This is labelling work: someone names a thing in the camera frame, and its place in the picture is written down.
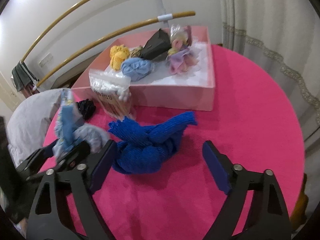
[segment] wall outlet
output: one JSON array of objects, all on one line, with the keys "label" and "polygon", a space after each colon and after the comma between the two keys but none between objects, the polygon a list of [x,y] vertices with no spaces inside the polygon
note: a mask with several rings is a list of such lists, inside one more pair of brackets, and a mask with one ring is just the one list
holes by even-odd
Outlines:
[{"label": "wall outlet", "polygon": [[51,61],[53,59],[53,56],[51,53],[48,53],[47,56],[45,56],[40,62],[39,65],[40,67],[45,66],[49,61]]}]

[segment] cotton swab package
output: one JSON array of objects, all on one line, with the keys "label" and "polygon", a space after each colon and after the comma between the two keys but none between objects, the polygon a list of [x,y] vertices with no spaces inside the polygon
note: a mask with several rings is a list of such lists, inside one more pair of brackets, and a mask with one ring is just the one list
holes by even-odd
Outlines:
[{"label": "cotton swab package", "polygon": [[125,116],[134,119],[132,98],[129,91],[131,78],[114,72],[90,69],[90,87],[105,112],[111,117],[123,120]]}]

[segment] brown yarn ball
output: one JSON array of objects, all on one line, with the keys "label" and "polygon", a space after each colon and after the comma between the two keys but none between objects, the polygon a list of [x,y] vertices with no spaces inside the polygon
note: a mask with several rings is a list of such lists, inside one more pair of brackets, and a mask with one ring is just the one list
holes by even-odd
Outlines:
[{"label": "brown yarn ball", "polygon": [[130,51],[129,57],[140,57],[141,50],[143,49],[142,46],[139,46],[133,50]]}]

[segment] blue yarn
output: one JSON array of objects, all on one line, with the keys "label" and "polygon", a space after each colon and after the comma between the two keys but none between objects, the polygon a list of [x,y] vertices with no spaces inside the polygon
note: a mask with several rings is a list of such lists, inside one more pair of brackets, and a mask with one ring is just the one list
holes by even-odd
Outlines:
[{"label": "blue yarn", "polygon": [[138,81],[148,75],[152,70],[150,60],[139,57],[126,59],[121,64],[121,71],[125,76],[131,77],[131,81]]},{"label": "blue yarn", "polygon": [[109,123],[109,132],[120,138],[114,170],[123,174],[144,174],[159,171],[161,164],[180,147],[183,131],[197,125],[193,112],[185,112],[152,126],[140,126],[126,118]]}]

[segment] blue gripper pad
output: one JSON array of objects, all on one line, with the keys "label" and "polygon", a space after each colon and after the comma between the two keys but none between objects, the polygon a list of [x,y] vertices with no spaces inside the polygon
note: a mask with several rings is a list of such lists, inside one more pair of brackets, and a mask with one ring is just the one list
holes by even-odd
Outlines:
[{"label": "blue gripper pad", "polygon": [[103,157],[95,167],[91,175],[91,185],[89,191],[93,194],[101,189],[106,176],[117,155],[117,144],[112,142],[110,147],[105,151]]},{"label": "blue gripper pad", "polygon": [[214,149],[210,147],[208,142],[205,142],[202,146],[202,155],[208,168],[213,176],[218,189],[223,191],[226,195],[229,194],[231,190],[231,184],[229,181],[229,176],[226,170],[223,168],[219,162]]}]

